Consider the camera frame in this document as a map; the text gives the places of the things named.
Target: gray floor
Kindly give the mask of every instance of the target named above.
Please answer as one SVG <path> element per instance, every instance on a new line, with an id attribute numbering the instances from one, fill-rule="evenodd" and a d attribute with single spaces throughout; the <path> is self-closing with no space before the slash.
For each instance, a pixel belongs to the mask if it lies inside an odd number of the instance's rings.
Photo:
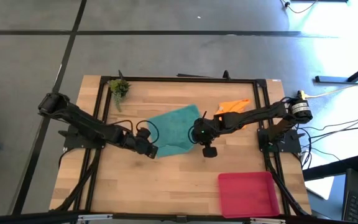
<path id="1" fill-rule="evenodd" d="M 79 0 L 0 0 L 0 29 L 71 29 L 79 5 Z M 292 6 L 302 9 L 307 3 Z M 354 15 L 357 1 L 319 2 L 304 14 L 283 11 L 279 0 L 88 1 L 80 30 L 296 30 L 321 37 L 81 36 L 60 91 L 75 101 L 83 75 L 116 75 L 118 69 L 126 76 L 169 77 L 220 77 L 227 69 L 236 78 L 281 79 L 288 96 L 297 90 L 317 95 L 342 86 L 315 84 L 314 76 L 348 76 L 358 70 Z M 0 215 L 9 213 L 39 125 L 37 106 L 53 86 L 67 41 L 65 36 L 0 36 Z M 356 119 L 358 87 L 310 103 L 311 126 Z M 65 128 L 50 124 L 26 213 L 48 209 L 62 153 L 57 131 Z M 354 156 L 358 132 L 337 134 L 314 146 L 340 158 Z"/>

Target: cable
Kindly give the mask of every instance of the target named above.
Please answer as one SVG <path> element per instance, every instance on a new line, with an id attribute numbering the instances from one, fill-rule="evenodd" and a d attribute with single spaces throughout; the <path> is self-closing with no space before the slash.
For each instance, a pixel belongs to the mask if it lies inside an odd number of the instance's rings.
<path id="1" fill-rule="evenodd" d="M 83 189 L 85 183 L 91 176 L 91 174 L 94 173 L 95 169 L 97 168 L 98 163 L 96 162 L 98 158 L 95 156 L 93 157 L 91 165 L 89 165 L 88 169 L 86 170 L 83 177 L 78 181 L 78 183 L 75 185 L 74 189 L 71 191 L 71 193 L 68 195 L 68 197 L 63 201 L 63 203 L 57 207 L 55 210 L 57 211 L 67 211 L 70 208 L 70 205 L 73 203 L 74 198 L 81 192 Z"/>
<path id="2" fill-rule="evenodd" d="M 310 96 L 310 95 L 307 95 L 305 93 L 305 98 L 317 98 L 317 97 L 320 97 L 320 96 L 326 96 L 326 95 L 329 95 L 329 94 L 332 94 L 332 93 L 336 93 L 337 91 L 342 91 L 342 90 L 345 90 L 347 88 L 351 88 L 351 87 L 355 87 L 355 86 L 358 86 L 358 84 L 355 84 L 355 85 L 351 85 L 351 86 L 347 86 L 345 88 L 340 88 L 340 89 L 337 89 L 337 90 L 334 90 L 334 91 L 329 91 L 327 93 L 323 93 L 323 94 L 320 94 L 320 95 L 316 95 L 316 96 Z"/>
<path id="3" fill-rule="evenodd" d="M 115 125 L 115 124 L 119 124 L 119 123 L 123 123 L 123 122 L 129 122 L 131 124 L 131 132 L 133 133 L 134 132 L 134 123 L 132 123 L 131 120 L 122 120 L 122 121 L 118 121 L 118 122 L 115 122 L 115 123 L 111 123 L 111 124 L 108 124 L 108 125 Z"/>
<path id="4" fill-rule="evenodd" d="M 299 11 L 299 12 L 294 11 L 294 10 L 291 8 L 291 6 L 290 6 L 291 3 L 290 3 L 290 2 L 286 2 L 286 1 L 284 1 L 284 0 L 281 0 L 281 2 L 282 2 L 282 4 L 283 4 L 284 7 L 289 8 L 292 12 L 294 12 L 294 13 L 302 13 L 302 12 L 305 12 L 306 10 L 310 9 L 314 4 L 316 4 L 316 3 L 318 2 L 318 0 L 315 0 L 309 7 L 307 7 L 306 9 L 304 9 L 304 10 L 302 10 L 302 11 Z"/>
<path id="5" fill-rule="evenodd" d="M 337 157 L 337 156 L 335 156 L 334 154 L 331 154 L 331 153 L 328 153 L 328 152 L 323 152 L 323 151 L 320 151 L 320 150 L 318 150 L 318 149 L 316 149 L 316 148 L 314 148 L 314 147 L 312 147 L 312 149 L 313 149 L 313 150 L 316 150 L 316 151 L 318 151 L 318 152 L 320 152 L 320 153 L 323 153 L 323 154 L 326 154 L 326 155 L 333 156 L 333 157 L 335 157 L 338 161 L 343 162 L 345 165 L 347 165 L 347 166 L 349 166 L 349 167 L 350 167 L 350 165 L 349 165 L 349 164 L 347 164 L 346 162 L 344 162 L 343 160 L 341 160 L 340 158 L 338 158 L 338 157 Z"/>
<path id="6" fill-rule="evenodd" d="M 311 164 L 311 159 L 312 159 L 312 155 L 311 155 L 311 136 L 309 134 L 309 132 L 303 128 L 299 128 L 300 130 L 304 131 L 307 135 L 308 135 L 308 140 L 309 140 L 309 150 L 307 151 L 308 152 L 308 155 L 307 157 L 305 158 L 305 161 L 303 162 L 303 164 L 301 165 L 301 167 L 303 168 L 305 166 L 305 164 L 309 161 L 309 158 L 310 158 L 310 163 L 309 163 L 309 167 L 310 167 L 310 164 Z"/>
<path id="7" fill-rule="evenodd" d="M 63 156 L 65 155 L 65 154 L 67 154 L 68 152 L 71 152 L 71 150 L 67 150 L 67 151 L 65 151 L 65 152 L 63 152 L 63 154 L 59 157 L 59 166 L 58 166 L 58 168 L 60 168 L 60 164 L 62 163 L 62 159 L 63 159 Z"/>
<path id="8" fill-rule="evenodd" d="M 349 124 L 349 123 L 353 123 L 353 122 L 356 122 L 358 121 L 358 119 L 354 120 L 354 121 L 348 121 L 348 122 L 345 122 L 345 123 L 341 123 L 341 124 L 330 124 L 330 125 L 327 125 L 325 127 L 323 127 L 322 129 L 318 129 L 318 128 L 314 128 L 314 127 L 302 127 L 302 128 L 311 128 L 311 129 L 314 129 L 314 130 L 317 130 L 317 131 L 324 131 L 324 129 L 328 128 L 328 127 L 333 127 L 333 126 L 339 126 L 339 125 L 343 125 L 343 124 Z"/>
<path id="9" fill-rule="evenodd" d="M 340 131 L 331 131 L 329 133 L 325 133 L 325 134 L 320 134 L 319 136 L 313 136 L 311 138 L 318 138 L 318 137 L 321 137 L 321 136 L 325 136 L 327 134 L 334 134 L 334 133 L 337 133 L 337 132 L 341 132 L 341 131 L 351 131 L 351 130 L 356 130 L 358 128 L 349 128 L 349 129 L 345 129 L 345 130 L 340 130 Z"/>
<path id="10" fill-rule="evenodd" d="M 158 140 L 159 137 L 160 137 L 160 132 L 158 131 L 158 128 L 156 127 L 155 124 L 153 124 L 153 122 L 147 121 L 147 120 L 143 120 L 143 121 L 139 121 L 139 122 L 136 124 L 136 131 L 139 131 L 139 128 L 137 128 L 137 127 L 138 127 L 138 125 L 139 125 L 140 123 L 142 123 L 142 122 L 146 122 L 146 123 L 151 124 L 151 125 L 155 128 L 155 130 L 157 131 L 157 138 L 151 143 L 151 144 L 154 144 L 155 142 L 157 142 L 157 140 Z"/>
<path id="11" fill-rule="evenodd" d="M 187 131 L 187 137 L 189 138 L 189 141 L 193 144 L 197 144 L 197 142 L 193 141 L 191 138 L 190 138 L 190 131 L 191 129 L 194 128 L 194 125 L 192 127 L 189 128 L 189 130 Z"/>
<path id="12" fill-rule="evenodd" d="M 311 144 L 311 143 L 315 143 L 315 142 L 317 142 L 317 141 L 320 141 L 320 140 L 322 140 L 323 138 L 326 138 L 326 137 L 328 137 L 328 136 L 330 136 L 330 135 L 332 135 L 332 134 L 335 134 L 335 133 L 338 133 L 338 132 L 343 131 L 343 130 L 345 130 L 345 129 L 351 128 L 351 127 L 353 127 L 353 126 L 355 126 L 355 125 L 357 125 L 357 124 L 358 124 L 358 122 L 356 122 L 356 123 L 354 123 L 354 124 L 352 124 L 352 125 L 350 125 L 350 126 L 348 126 L 348 127 L 346 127 L 346 128 L 342 128 L 342 129 L 339 130 L 339 131 L 333 131 L 333 132 L 330 132 L 330 133 L 326 133 L 326 135 L 321 135 L 321 138 L 319 138 L 319 139 L 317 139 L 317 140 L 315 140 L 315 141 L 313 141 L 313 142 L 310 142 L 310 144 Z"/>

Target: white cable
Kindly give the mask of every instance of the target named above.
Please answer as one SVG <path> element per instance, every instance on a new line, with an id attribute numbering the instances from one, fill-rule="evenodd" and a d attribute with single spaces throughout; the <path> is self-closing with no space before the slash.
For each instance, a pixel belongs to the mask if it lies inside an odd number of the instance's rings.
<path id="1" fill-rule="evenodd" d="M 338 133 L 338 132 L 340 132 L 340 131 L 343 131 L 343 130 L 346 130 L 346 129 L 348 129 L 348 128 L 351 128 L 351 127 L 353 127 L 353 126 L 355 126 L 355 125 L 357 125 L 357 124 L 358 124 L 358 122 L 356 122 L 356 123 L 354 123 L 354 124 L 352 124 L 352 125 L 350 125 L 350 126 L 348 126 L 348 127 L 346 127 L 346 128 L 340 129 L 339 131 L 335 131 L 335 132 L 333 132 L 333 133 L 329 133 L 329 134 L 327 134 L 327 135 L 325 135 L 325 136 L 322 136 L 322 137 L 318 138 L 317 140 L 314 140 L 313 142 L 311 142 L 311 144 L 313 144 L 313 143 L 315 143 L 315 142 L 317 142 L 317 141 L 320 141 L 320 140 L 322 140 L 323 138 L 328 137 L 328 136 L 330 136 L 330 135 L 332 135 L 332 134 L 335 134 L 335 133 Z"/>
<path id="2" fill-rule="evenodd" d="M 301 128 L 311 128 L 311 129 L 314 129 L 314 130 L 317 130 L 317 131 L 324 131 L 324 129 L 328 128 L 328 127 L 334 127 L 334 126 L 340 126 L 340 125 L 344 125 L 344 124 L 349 124 L 349 123 L 353 123 L 353 122 L 356 122 L 358 121 L 358 119 L 355 119 L 353 121 L 348 121 L 348 122 L 345 122 L 345 123 L 341 123 L 341 124 L 330 124 L 330 125 L 326 125 L 324 126 L 323 128 L 315 128 L 315 127 L 301 127 Z"/>
<path id="3" fill-rule="evenodd" d="M 307 95 L 307 94 L 305 93 L 305 98 L 317 98 L 317 97 L 320 97 L 320 96 L 326 96 L 326 95 L 329 95 L 329 94 L 332 94 L 332 93 L 336 93 L 337 91 L 342 91 L 342 90 L 344 90 L 344 89 L 347 89 L 347 88 L 350 88 L 350 87 L 355 87 L 355 86 L 358 86 L 358 84 L 356 84 L 356 85 L 351 85 L 351 86 L 347 86 L 347 87 L 345 87 L 345 88 L 340 88 L 340 89 L 334 90 L 334 91 L 329 91 L 329 92 L 327 92 L 327 93 L 323 93 L 323 94 L 316 95 L 316 96 L 310 96 L 310 95 Z"/>

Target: wooden table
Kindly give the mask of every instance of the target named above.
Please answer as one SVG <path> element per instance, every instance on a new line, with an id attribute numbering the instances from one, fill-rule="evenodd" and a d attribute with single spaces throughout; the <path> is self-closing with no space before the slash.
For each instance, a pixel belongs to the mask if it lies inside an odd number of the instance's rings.
<path id="1" fill-rule="evenodd" d="M 92 114 L 98 92 L 100 76 L 83 78 L 76 104 Z M 125 100 L 118 112 L 111 103 L 108 123 L 130 119 L 140 120 L 196 104 L 200 113 L 207 111 L 212 118 L 218 103 L 248 98 L 247 110 L 255 109 L 252 85 L 243 83 L 181 83 L 181 82 L 131 82 Z M 284 96 L 280 80 L 267 80 L 270 102 Z M 99 119 L 106 99 L 101 102 Z M 188 154 L 149 159 L 126 149 L 107 145 L 101 153 L 96 179 L 92 212 L 221 215 L 219 208 L 217 176 L 223 172 L 265 171 L 259 151 L 257 123 L 247 125 L 232 134 L 216 138 L 213 146 L 218 156 L 204 158 L 202 146 Z M 62 160 L 53 191 L 50 208 L 56 208 L 68 196 L 78 181 L 84 149 L 69 152 Z M 285 183 L 302 208 L 311 213 L 299 161 L 289 153 L 281 153 Z M 80 208 L 85 207 L 87 186 Z M 281 196 L 276 186 L 280 211 Z"/>

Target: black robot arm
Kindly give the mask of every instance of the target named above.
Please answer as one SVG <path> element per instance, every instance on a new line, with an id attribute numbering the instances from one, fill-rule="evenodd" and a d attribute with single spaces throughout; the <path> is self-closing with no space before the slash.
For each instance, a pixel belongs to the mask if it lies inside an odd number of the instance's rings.
<path id="1" fill-rule="evenodd" d="M 301 98 L 284 98 L 270 106 L 244 113 L 228 112 L 214 115 L 213 119 L 198 118 L 194 122 L 191 137 L 195 143 L 205 146 L 205 157 L 217 156 L 216 148 L 211 147 L 213 139 L 221 134 L 230 134 L 244 125 L 272 118 L 283 118 L 278 124 L 269 126 L 263 142 L 275 144 L 285 133 L 297 124 L 306 124 L 313 117 L 308 102 Z"/>
<path id="2" fill-rule="evenodd" d="M 74 126 L 78 133 L 89 141 L 104 141 L 117 147 L 130 149 L 154 159 L 158 147 L 147 140 L 150 131 L 140 128 L 136 134 L 117 124 L 104 124 L 70 103 L 70 99 L 60 93 L 48 93 L 38 107 L 40 115 L 55 120 L 64 120 Z"/>

